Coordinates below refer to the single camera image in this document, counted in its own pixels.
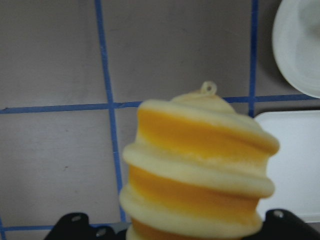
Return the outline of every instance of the yellow stripe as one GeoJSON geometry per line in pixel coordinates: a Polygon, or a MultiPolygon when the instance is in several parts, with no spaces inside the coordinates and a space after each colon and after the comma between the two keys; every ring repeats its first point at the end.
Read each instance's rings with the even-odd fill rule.
{"type": "Polygon", "coordinates": [[[226,161],[262,160],[277,148],[248,132],[230,130],[208,123],[197,122],[167,113],[141,108],[138,111],[137,139],[177,152],[204,159],[224,158],[226,161]]]}
{"type": "MultiPolygon", "coordinates": [[[[221,238],[200,238],[178,235],[170,232],[161,231],[145,225],[132,218],[132,226],[134,231],[146,240],[221,240],[221,238]]],[[[240,238],[228,238],[228,240],[239,240],[240,238]]]]}
{"type": "Polygon", "coordinates": [[[231,195],[156,176],[132,165],[129,167],[129,184],[155,204],[190,216],[225,222],[249,224],[259,201],[258,198],[231,195]]]}

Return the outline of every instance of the blue tape line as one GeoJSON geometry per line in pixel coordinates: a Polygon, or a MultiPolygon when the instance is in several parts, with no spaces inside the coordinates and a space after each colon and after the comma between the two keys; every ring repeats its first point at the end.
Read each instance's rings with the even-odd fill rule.
{"type": "Polygon", "coordinates": [[[1,235],[1,240],[7,240],[6,231],[5,231],[4,225],[2,224],[1,217],[0,217],[0,235],[1,235]]]}
{"type": "Polygon", "coordinates": [[[90,224],[91,227],[98,228],[98,227],[112,227],[112,223],[95,223],[90,224]]]}
{"type": "Polygon", "coordinates": [[[318,98],[305,94],[292,95],[272,95],[272,96],[257,96],[256,102],[281,102],[281,101],[302,101],[302,100],[318,100],[318,98]]]}
{"type": "Polygon", "coordinates": [[[248,96],[230,96],[230,97],[223,97],[228,103],[248,103],[249,97],[248,96]]]}
{"type": "Polygon", "coordinates": [[[257,44],[258,44],[258,0],[252,0],[251,12],[251,47],[250,47],[250,82],[249,82],[249,112],[250,117],[255,114],[256,102],[256,70],[257,70],[257,44]]]}
{"type": "Polygon", "coordinates": [[[78,104],[78,105],[56,105],[56,106],[30,106],[30,107],[11,107],[0,110],[0,114],[26,114],[26,113],[50,113],[65,111],[84,111],[84,110],[105,110],[109,109],[109,104],[78,104]]]}
{"type": "Polygon", "coordinates": [[[141,101],[130,101],[130,102],[115,102],[113,104],[115,109],[123,109],[123,108],[137,108],[141,104],[141,101]]]}
{"type": "MultiPolygon", "coordinates": [[[[104,30],[104,18],[102,13],[101,1],[95,0],[94,3],[95,3],[95,13],[96,13],[98,35],[99,35],[105,90],[106,90],[108,103],[110,104],[109,119],[110,119],[111,141],[112,141],[117,190],[118,190],[118,193],[120,193],[120,190],[122,189],[123,184],[122,184],[120,156],[119,156],[119,150],[118,150],[119,148],[118,148],[118,139],[117,139],[115,109],[113,106],[114,100],[113,100],[111,80],[110,80],[109,69],[108,69],[108,52],[107,52],[107,44],[106,44],[106,37],[105,37],[105,30],[104,30]]],[[[120,219],[123,222],[126,221],[125,212],[122,210],[121,207],[120,207],[120,219]]]]}
{"type": "Polygon", "coordinates": [[[54,226],[48,225],[39,225],[39,226],[8,226],[3,229],[6,232],[12,231],[36,231],[36,230],[51,230],[54,226]]]}

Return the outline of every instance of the white plate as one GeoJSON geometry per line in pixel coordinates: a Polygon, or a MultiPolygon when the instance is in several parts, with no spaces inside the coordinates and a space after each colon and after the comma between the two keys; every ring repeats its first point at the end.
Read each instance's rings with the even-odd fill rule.
{"type": "Polygon", "coordinates": [[[284,78],[302,93],[320,98],[320,0],[282,0],[272,47],[284,78]]]}
{"type": "Polygon", "coordinates": [[[320,222],[320,110],[265,112],[255,119],[280,142],[267,167],[275,192],[260,201],[259,214],[283,208],[320,222]]]}

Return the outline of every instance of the white container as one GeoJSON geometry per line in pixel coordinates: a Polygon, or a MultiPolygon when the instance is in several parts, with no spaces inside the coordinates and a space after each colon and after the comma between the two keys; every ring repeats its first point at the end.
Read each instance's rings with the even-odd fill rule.
{"type": "Polygon", "coordinates": [[[320,222],[320,110],[265,112],[255,119],[280,142],[267,167],[275,193],[260,201],[259,214],[283,208],[320,222]]]}

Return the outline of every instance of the white bowl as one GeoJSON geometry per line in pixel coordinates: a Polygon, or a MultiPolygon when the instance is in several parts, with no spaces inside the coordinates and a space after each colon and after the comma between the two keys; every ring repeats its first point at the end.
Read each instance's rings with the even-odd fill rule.
{"type": "Polygon", "coordinates": [[[282,0],[272,47],[284,78],[300,92],[320,98],[320,0],[282,0]]]}

